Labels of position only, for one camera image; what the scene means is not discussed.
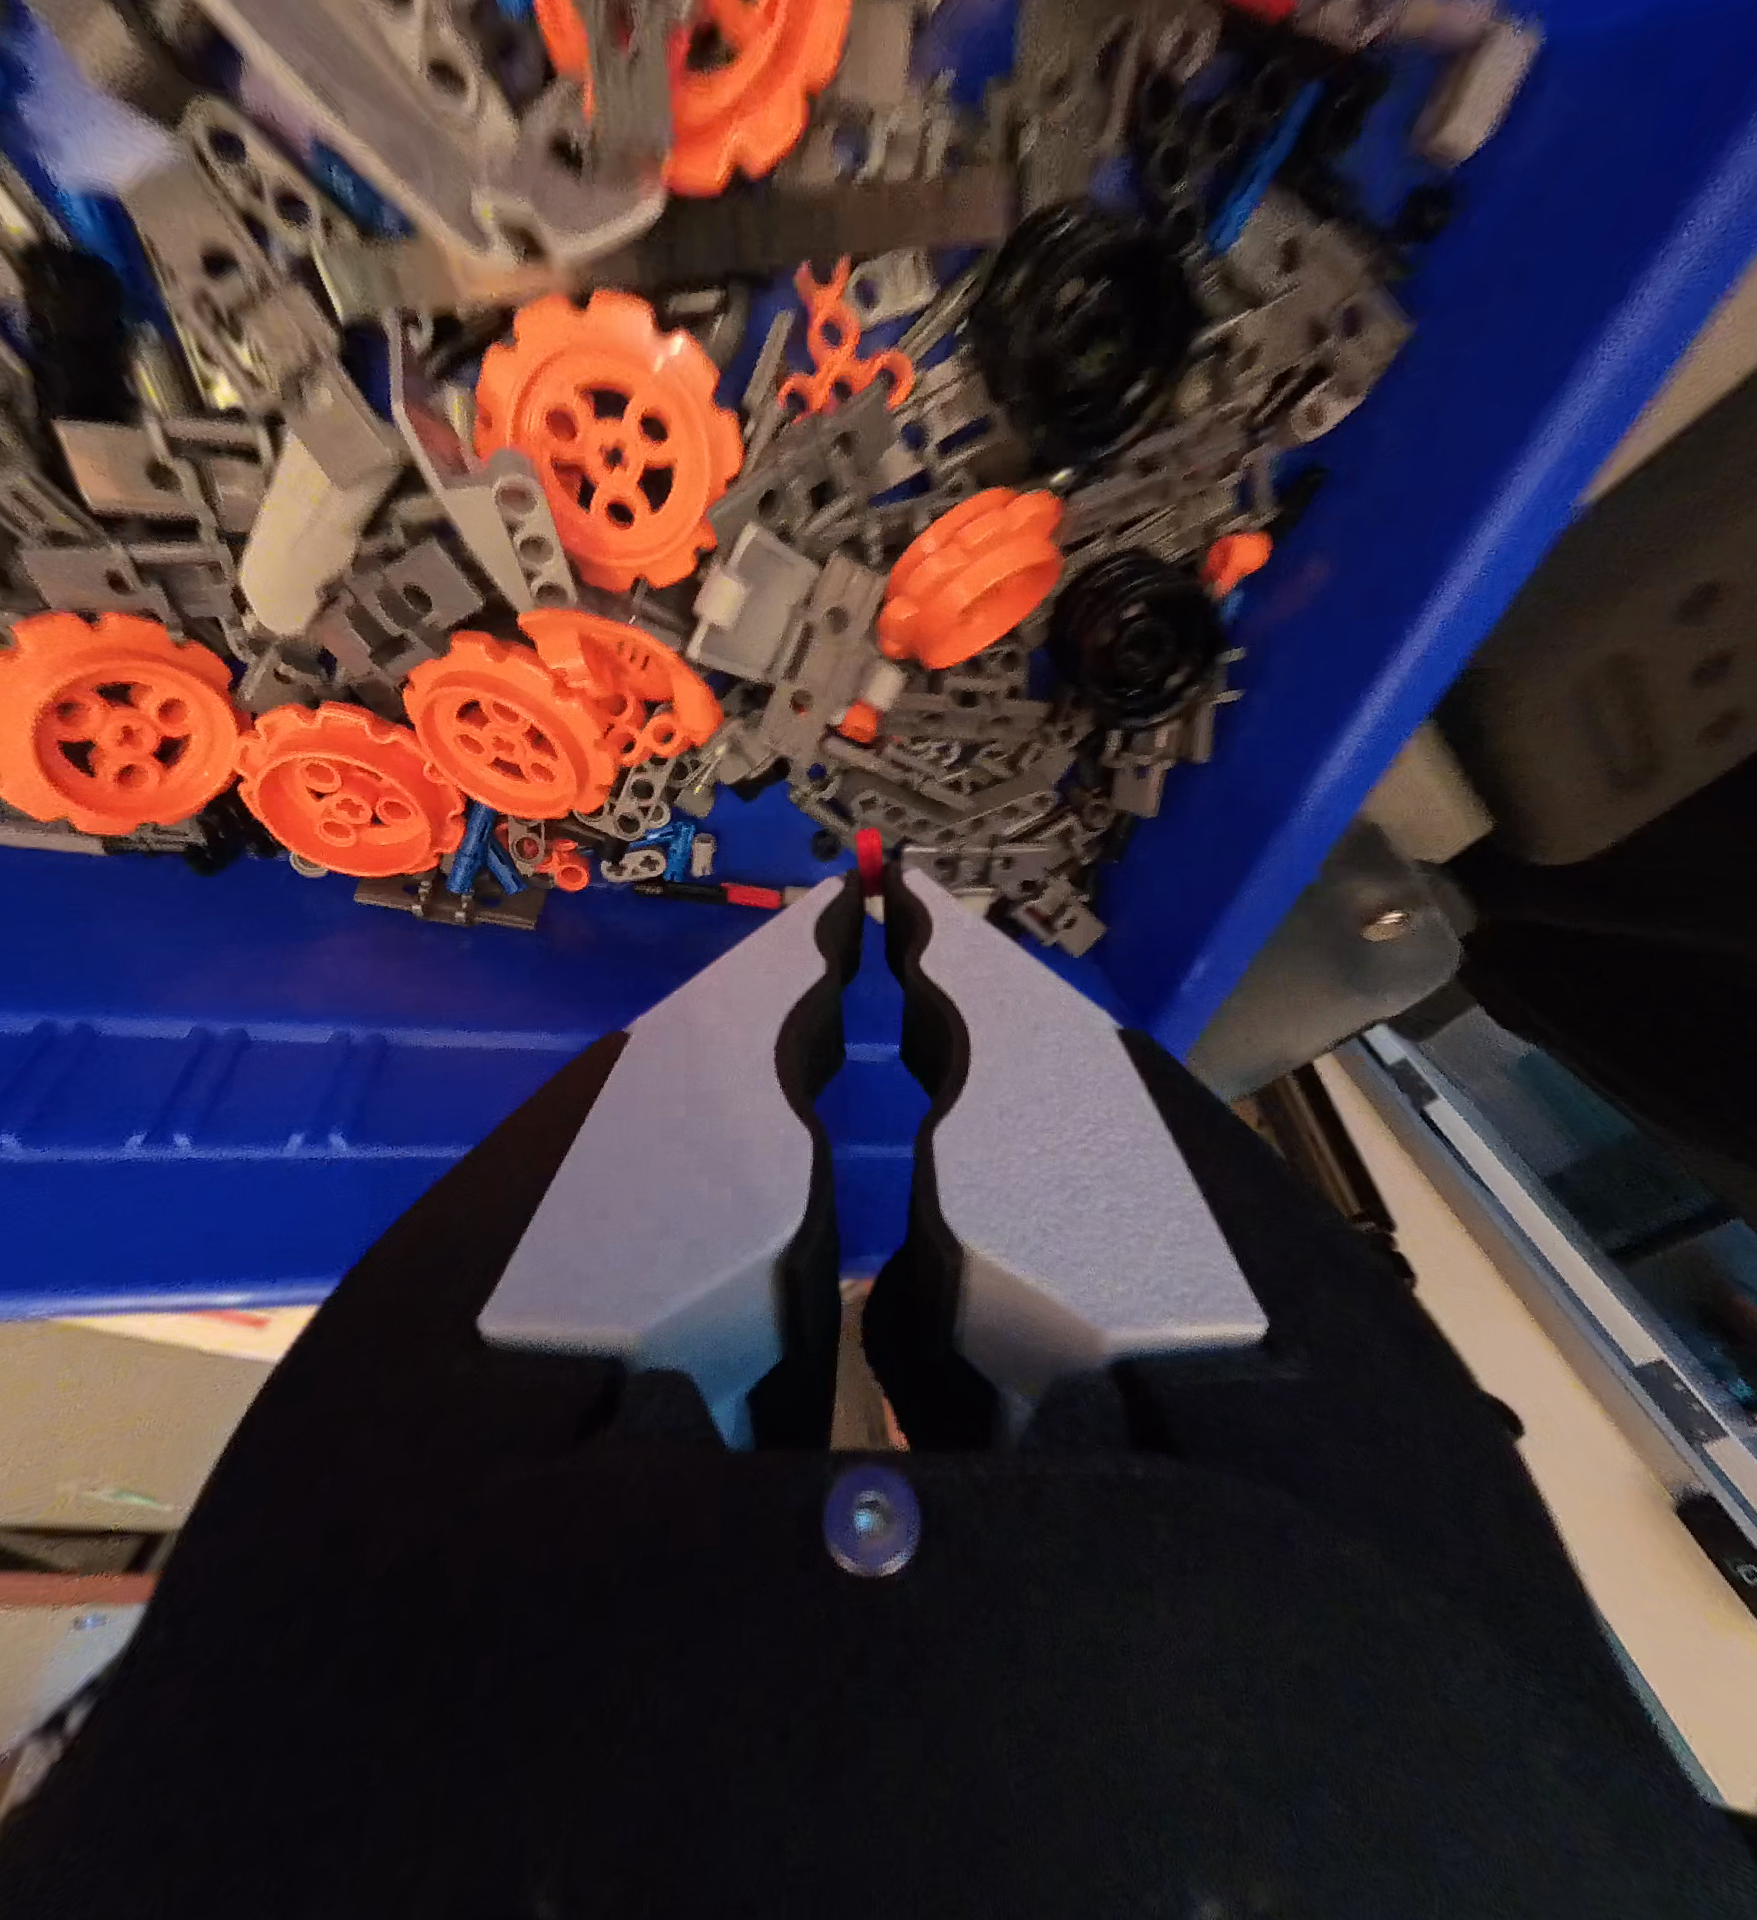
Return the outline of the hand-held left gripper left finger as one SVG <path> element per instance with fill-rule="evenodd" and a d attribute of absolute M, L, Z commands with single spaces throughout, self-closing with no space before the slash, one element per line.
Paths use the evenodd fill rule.
<path fill-rule="evenodd" d="M 866 893 L 772 914 L 622 1034 L 482 1308 L 493 1348 L 687 1373 L 731 1446 L 834 1431 L 841 1230 L 817 1111 Z"/>

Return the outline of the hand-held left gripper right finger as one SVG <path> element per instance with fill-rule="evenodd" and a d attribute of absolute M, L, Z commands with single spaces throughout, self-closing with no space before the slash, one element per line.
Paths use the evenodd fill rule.
<path fill-rule="evenodd" d="M 931 877 L 886 877 L 905 1068 L 931 1103 L 886 1261 L 886 1404 L 988 1447 L 1082 1373 L 1252 1353 L 1265 1308 L 1141 1040 Z"/>

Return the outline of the pile of toy building pieces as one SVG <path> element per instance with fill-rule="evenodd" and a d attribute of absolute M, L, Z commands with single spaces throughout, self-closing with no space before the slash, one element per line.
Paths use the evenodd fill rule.
<path fill-rule="evenodd" d="M 253 726 L 345 702 L 410 726 L 458 631 L 622 707 L 594 813 L 465 798 L 458 851 L 352 879 L 238 780 L 97 838 L 0 802 L 0 848 L 247 858 L 417 918 L 532 925 L 627 888 L 775 912 L 715 866 L 720 795 L 781 789 L 822 859 L 890 858 L 1037 942 L 1168 773 L 1212 748 L 1234 650 L 1163 726 L 1057 682 L 1067 584 L 1122 547 L 1231 619 L 1320 484 L 1301 450 L 1411 339 L 1400 285 L 1542 50 L 1513 4 L 1009 4 L 998 77 L 951 4 L 852 4 L 792 154 L 709 200 L 659 177 L 689 4 L 0 4 L 0 644 L 41 612 L 153 618 Z M 1195 333 L 1144 426 L 1037 468 L 966 322 L 1011 228 L 1089 200 L 1179 253 Z M 530 459 L 475 454 L 482 355 L 530 301 L 614 288 L 719 367 L 742 472 L 671 588 L 587 586 Z M 1064 502 L 1058 586 L 948 672 L 879 653 L 893 565 L 943 511 Z"/>

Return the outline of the blue plastic bin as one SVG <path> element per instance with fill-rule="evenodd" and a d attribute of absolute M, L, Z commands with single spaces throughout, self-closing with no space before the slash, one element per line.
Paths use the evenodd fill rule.
<path fill-rule="evenodd" d="M 1185 1053 L 1757 253 L 1757 2 L 1521 4 L 1543 46 L 1303 461 L 1212 760 L 1060 975 Z M 448 929 L 243 859 L 0 851 L 0 1318 L 319 1301 L 559 1066 L 770 924 L 622 888 Z"/>

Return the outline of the black toy wheel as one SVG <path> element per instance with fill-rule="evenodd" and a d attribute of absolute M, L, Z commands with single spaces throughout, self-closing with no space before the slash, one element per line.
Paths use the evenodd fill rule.
<path fill-rule="evenodd" d="M 1177 386 L 1195 333 L 1179 253 L 1144 221 L 1064 200 L 994 253 L 966 335 L 1037 468 L 1119 449 Z"/>
<path fill-rule="evenodd" d="M 1194 574 L 1122 547 L 1067 584 L 1043 640 L 1057 682 L 1100 728 L 1141 732 L 1210 683 L 1231 634 Z"/>

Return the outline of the large orange gear wheel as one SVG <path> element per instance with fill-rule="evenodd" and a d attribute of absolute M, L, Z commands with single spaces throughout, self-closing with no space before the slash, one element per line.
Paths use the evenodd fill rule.
<path fill-rule="evenodd" d="M 530 459 L 567 558 L 600 591 L 692 579 L 719 544 L 710 510 L 744 466 L 715 362 L 614 288 L 530 301 L 488 347 L 475 454 L 500 450 Z"/>

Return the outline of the black perforated pad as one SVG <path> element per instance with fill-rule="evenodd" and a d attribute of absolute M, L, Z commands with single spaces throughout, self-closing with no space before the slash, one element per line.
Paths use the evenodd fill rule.
<path fill-rule="evenodd" d="M 1493 842 L 1595 858 L 1757 755 L 1757 382 L 1552 549 L 1441 707 Z"/>

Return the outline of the white metal frame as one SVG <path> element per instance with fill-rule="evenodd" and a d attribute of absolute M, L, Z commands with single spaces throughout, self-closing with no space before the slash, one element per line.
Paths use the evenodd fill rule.
<path fill-rule="evenodd" d="M 1356 822 L 1188 1064 L 1397 1248 L 1340 1064 L 1757 1623 L 1757 1219 L 1455 989 L 1461 930 L 1439 869 Z"/>

